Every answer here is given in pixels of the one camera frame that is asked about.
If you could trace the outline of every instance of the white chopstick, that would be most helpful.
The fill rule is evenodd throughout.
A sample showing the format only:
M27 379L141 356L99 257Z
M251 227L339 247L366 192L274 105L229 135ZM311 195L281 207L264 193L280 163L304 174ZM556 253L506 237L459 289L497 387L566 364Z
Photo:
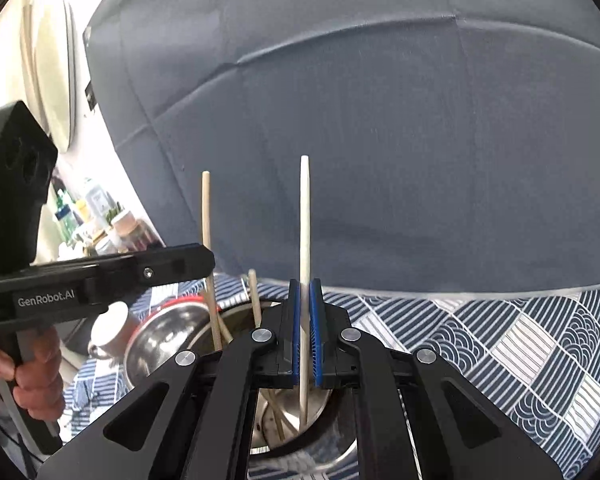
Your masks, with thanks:
M211 174L208 171L202 172L202 243L211 250ZM205 280L206 285L206 304L209 308L209 321L211 323L211 335L214 340L214 349L222 349L222 338L220 335L220 325L218 323L218 306L216 305L216 284L214 282L213 271Z
M300 431L308 418L309 401L309 280L311 280L311 201L309 157L300 159Z

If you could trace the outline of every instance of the wall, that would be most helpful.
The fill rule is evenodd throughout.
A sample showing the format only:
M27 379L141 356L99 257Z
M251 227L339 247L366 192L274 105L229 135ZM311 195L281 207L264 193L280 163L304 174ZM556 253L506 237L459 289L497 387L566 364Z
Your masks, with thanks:
M35 0L60 4L62 0ZM90 81L82 32L101 0L67 0L74 14L76 38L77 117L69 150L58 156L58 170L72 191L79 192L85 177L100 182L126 208L151 224L142 203L116 155L99 107L90 112L84 89ZM0 14L0 106L26 96L21 82L20 11L24 0L10 0Z

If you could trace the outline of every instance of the patterned tablecloth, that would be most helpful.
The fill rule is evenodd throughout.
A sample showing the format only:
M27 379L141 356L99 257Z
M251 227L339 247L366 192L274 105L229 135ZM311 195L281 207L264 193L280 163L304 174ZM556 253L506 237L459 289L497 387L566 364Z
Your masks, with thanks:
M202 286L195 281L152 288L132 311L143 319L165 299L195 294ZM247 290L239 278L216 278L223 309L248 301ZM281 300L287 288L260 283L258 291L263 298ZM565 478L576 476L600 446L600 286L507 299L376 296L325 288L324 300L346 308L354 326L390 348L433 348L537 442ZM119 364L85 362L64 393L63 439L78 434L127 392ZM249 478L348 480L358 477L357 466L353 460L305 477L256 468Z

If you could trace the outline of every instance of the wooden chopstick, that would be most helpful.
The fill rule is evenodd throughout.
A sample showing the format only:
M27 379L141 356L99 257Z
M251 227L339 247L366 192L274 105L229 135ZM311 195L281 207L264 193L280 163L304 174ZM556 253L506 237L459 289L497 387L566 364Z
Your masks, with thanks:
M254 269L249 269L249 292L251 295L253 322L255 323L256 328L260 328L260 325L262 324L262 308L260 307L260 295L258 294L258 277L256 276L256 271ZM276 431L278 432L278 437L282 443L285 441L285 430L282 427L281 415L285 420L286 416L282 409L278 406L278 402L276 401L276 393L274 390L265 390L262 388L260 389L260 393L271 405L271 409L273 410L273 420L276 423Z
M202 290L200 292L200 295L202 296L202 298L205 300L206 306L211 309L211 306L209 305L209 294L207 293L206 290ZM222 337L224 337L224 340L227 343L230 343L231 341L234 340L234 337L231 335L231 332L229 332L229 329L226 325L226 323L224 322L224 319L222 319L222 313L218 312L218 326L220 328L220 333L222 334Z
M211 250L211 174L202 172L202 243ZM211 324L211 335L214 340L214 349L222 350L222 338L220 336L220 324L218 322L218 306L216 305L216 284L213 271L205 280L206 304L209 307L209 320Z

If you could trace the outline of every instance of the human hand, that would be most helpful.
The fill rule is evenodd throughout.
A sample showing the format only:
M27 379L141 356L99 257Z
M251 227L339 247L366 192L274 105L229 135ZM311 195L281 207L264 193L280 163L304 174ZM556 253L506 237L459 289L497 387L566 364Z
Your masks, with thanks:
M0 350L0 378L13 381L13 398L18 405L39 420L58 420L64 410L62 377L60 377L60 339L55 328L46 330L32 343L33 361L17 368L13 360Z

